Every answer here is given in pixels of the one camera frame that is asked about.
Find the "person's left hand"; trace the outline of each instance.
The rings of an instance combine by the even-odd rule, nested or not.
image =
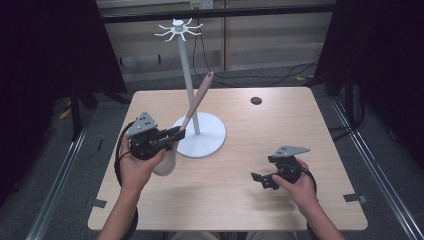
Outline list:
[[[129,148],[129,139],[124,136],[121,143],[121,191],[129,191],[130,193],[140,193],[152,175],[153,168],[158,165],[165,157],[166,150],[160,150],[154,157],[149,160],[139,160],[135,158]]]

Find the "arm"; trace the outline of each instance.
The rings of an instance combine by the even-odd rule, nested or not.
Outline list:
[[[305,162],[300,159],[297,160],[302,167],[308,168]],[[313,182],[306,174],[302,173],[299,180],[294,184],[287,182],[278,175],[273,175],[272,180],[290,193],[300,213],[306,218],[309,226],[319,239],[345,239],[322,209],[315,196]]]
[[[131,153],[125,154],[129,152],[127,137],[122,139],[120,152],[121,191],[98,239],[121,239],[128,232],[141,190],[149,181],[153,168],[163,160],[166,153],[162,149],[147,161],[138,160]]]

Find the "wall outlet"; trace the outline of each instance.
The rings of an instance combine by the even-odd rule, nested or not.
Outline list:
[[[190,8],[191,8],[191,10],[202,9],[202,1],[201,0],[190,1]]]
[[[202,0],[201,9],[213,9],[213,0]]]

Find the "forearm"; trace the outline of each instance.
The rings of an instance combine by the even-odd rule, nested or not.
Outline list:
[[[121,189],[98,239],[121,239],[131,226],[140,193],[124,192]]]
[[[308,206],[307,209],[300,209],[303,216],[308,221],[309,226],[315,235],[321,240],[341,240],[345,239],[336,228],[319,203]]]

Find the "table top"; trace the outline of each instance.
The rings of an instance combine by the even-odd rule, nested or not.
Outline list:
[[[252,97],[262,103],[254,105]],[[147,111],[168,129],[188,110],[186,90],[137,92],[122,128]],[[213,155],[190,159],[177,154],[168,176],[152,175],[138,203],[139,230],[158,231],[295,231],[306,221],[288,193],[263,189],[251,172],[276,172],[267,157],[281,145],[310,148],[297,155],[304,160],[318,186],[318,199],[340,230],[362,230],[367,220],[359,203],[346,203],[354,190],[309,88],[210,89],[198,108],[224,123],[226,139]],[[88,226],[101,229],[119,195],[114,155]]]

